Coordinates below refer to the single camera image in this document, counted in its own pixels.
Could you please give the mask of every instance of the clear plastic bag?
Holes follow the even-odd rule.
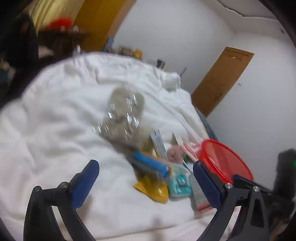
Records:
[[[144,97],[125,87],[115,89],[110,97],[107,116],[99,122],[99,134],[112,141],[139,147],[139,119],[143,113]]]

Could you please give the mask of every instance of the mattress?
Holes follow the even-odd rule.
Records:
[[[96,240],[185,240],[186,233],[192,235],[187,241],[196,240],[210,222],[214,212],[198,214],[189,197],[160,204],[135,190],[128,149],[94,132],[118,86],[143,94],[140,124],[158,129],[166,148],[173,132],[190,142],[208,138],[176,73],[105,53],[76,56],[45,68],[21,98],[0,113],[0,217],[17,241],[22,240],[33,187],[57,187],[91,159],[100,163],[100,174],[77,212]]]

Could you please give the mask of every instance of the blue gripper pad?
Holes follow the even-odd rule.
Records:
[[[219,209],[221,205],[221,193],[198,162],[195,162],[193,165],[193,175],[211,207]]]
[[[100,172],[99,163],[90,160],[82,172],[77,173],[70,181],[71,207],[73,210],[81,207],[89,194]]]

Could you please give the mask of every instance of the white wall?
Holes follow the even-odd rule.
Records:
[[[162,59],[192,93],[233,37],[233,31],[199,0],[137,0],[116,34],[119,44]]]
[[[279,152],[296,147],[296,49],[285,40],[239,33],[229,47],[254,53],[207,118],[219,141],[238,153],[255,180],[273,187]]]

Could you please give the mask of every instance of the wooden door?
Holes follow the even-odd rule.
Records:
[[[192,104],[207,117],[241,76],[253,55],[226,47],[191,95]]]
[[[85,0],[74,25],[91,33],[82,43],[87,52],[101,51],[109,37],[114,38],[136,0]]]

